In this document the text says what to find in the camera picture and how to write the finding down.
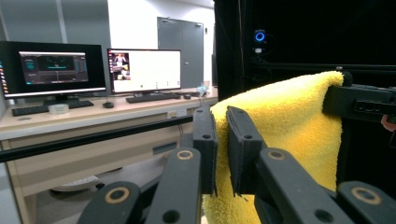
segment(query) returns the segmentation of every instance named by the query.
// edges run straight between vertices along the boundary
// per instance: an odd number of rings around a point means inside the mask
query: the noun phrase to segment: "monitor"
[[[179,49],[108,49],[111,93],[180,89]]]
[[[100,45],[0,41],[0,64],[6,100],[106,90]]]

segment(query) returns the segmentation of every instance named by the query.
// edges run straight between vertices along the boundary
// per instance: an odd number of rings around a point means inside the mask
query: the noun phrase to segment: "gray door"
[[[157,18],[158,49],[181,50],[181,88],[204,80],[204,26],[199,22]]]

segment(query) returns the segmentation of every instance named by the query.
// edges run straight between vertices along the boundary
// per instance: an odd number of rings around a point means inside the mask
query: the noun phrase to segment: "floor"
[[[164,156],[124,166],[118,170],[97,175],[104,184],[116,181],[130,181],[138,186],[161,175],[166,164]],[[94,193],[95,186],[72,192],[43,191],[37,194],[37,224],[76,224],[85,206]]]

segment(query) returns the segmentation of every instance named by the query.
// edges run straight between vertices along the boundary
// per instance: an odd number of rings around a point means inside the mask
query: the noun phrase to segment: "white wall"
[[[109,0],[111,47],[157,49],[157,17],[204,24],[204,80],[212,80],[215,14],[212,8],[169,0]]]

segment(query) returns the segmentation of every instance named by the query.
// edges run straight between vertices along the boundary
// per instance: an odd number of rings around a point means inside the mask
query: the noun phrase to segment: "wooden desk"
[[[211,90],[203,97],[204,104],[214,105],[217,96],[217,89]],[[128,104],[125,97],[109,97],[108,101],[115,105],[111,109],[102,107],[106,99],[89,100],[94,106],[70,109],[62,115],[42,113],[12,117],[9,108],[0,120],[3,149],[164,120],[170,111],[187,111],[190,115],[194,108],[201,106],[197,97],[139,104]],[[184,133],[191,132],[190,123],[183,124],[182,128]],[[38,192],[148,159],[155,147],[179,141],[179,128],[173,126],[7,162],[22,222],[35,223]]]

